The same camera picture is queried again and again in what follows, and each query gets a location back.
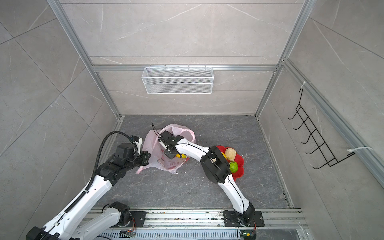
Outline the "yellow fake banana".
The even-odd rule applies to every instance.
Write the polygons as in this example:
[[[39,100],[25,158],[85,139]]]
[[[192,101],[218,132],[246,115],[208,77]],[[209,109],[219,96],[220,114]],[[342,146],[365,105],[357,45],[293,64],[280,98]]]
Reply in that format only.
[[[184,155],[184,154],[181,154],[181,155],[180,155],[180,154],[177,154],[176,157],[177,157],[177,158],[181,158],[181,159],[186,159],[186,158],[187,158],[187,156]]]

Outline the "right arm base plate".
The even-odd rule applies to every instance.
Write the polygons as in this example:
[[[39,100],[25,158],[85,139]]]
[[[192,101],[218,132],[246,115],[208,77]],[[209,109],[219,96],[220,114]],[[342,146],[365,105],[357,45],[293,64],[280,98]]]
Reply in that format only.
[[[226,227],[264,227],[264,217],[261,211],[253,211],[243,217],[236,211],[223,211],[224,223]]]

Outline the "beige round fake fruit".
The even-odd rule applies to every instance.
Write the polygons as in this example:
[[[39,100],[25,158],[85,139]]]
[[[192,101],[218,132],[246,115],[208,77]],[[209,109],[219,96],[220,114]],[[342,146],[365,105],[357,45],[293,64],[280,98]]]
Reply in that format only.
[[[237,151],[233,148],[227,148],[225,150],[225,155],[228,161],[233,162],[237,156]]]

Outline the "red flower-shaped plate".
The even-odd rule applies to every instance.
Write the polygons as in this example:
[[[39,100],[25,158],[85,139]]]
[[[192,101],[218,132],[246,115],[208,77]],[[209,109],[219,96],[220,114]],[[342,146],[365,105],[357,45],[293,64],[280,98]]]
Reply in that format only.
[[[231,147],[224,147],[224,146],[217,146],[220,152],[223,154],[225,159],[230,165],[230,172],[236,181],[237,179],[241,178],[244,173],[244,158],[237,153],[237,151],[234,148]]]

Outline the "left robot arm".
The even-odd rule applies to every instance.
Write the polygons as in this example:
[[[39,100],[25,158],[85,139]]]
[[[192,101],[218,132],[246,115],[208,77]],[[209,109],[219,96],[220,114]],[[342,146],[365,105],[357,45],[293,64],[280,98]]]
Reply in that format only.
[[[103,147],[108,138],[114,134],[112,131],[103,139],[88,184],[52,220],[41,228],[32,228],[26,235],[27,240],[93,240],[110,227],[126,227],[134,224],[129,206],[120,202],[108,204],[96,218],[81,224],[100,198],[123,178],[127,171],[149,163],[151,155],[141,150],[142,138],[130,137],[118,131],[117,134],[126,137],[128,142],[120,144],[116,152],[106,162],[100,164]]]

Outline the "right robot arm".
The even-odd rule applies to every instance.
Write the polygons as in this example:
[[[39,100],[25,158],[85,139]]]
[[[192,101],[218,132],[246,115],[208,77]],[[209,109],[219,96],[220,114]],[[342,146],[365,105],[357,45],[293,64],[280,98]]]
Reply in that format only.
[[[202,147],[182,136],[174,136],[168,131],[160,134],[159,142],[165,148],[165,155],[170,159],[177,154],[184,154],[199,161],[206,177],[218,184],[230,199],[236,217],[235,222],[246,227],[253,223],[255,208],[235,183],[230,164],[218,147]]]

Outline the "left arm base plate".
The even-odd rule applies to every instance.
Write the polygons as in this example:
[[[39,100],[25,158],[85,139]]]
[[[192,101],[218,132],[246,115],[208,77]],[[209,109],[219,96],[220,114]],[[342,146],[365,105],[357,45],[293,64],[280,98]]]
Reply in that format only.
[[[147,212],[134,211],[122,213],[121,219],[117,224],[120,228],[142,228],[145,223]]]

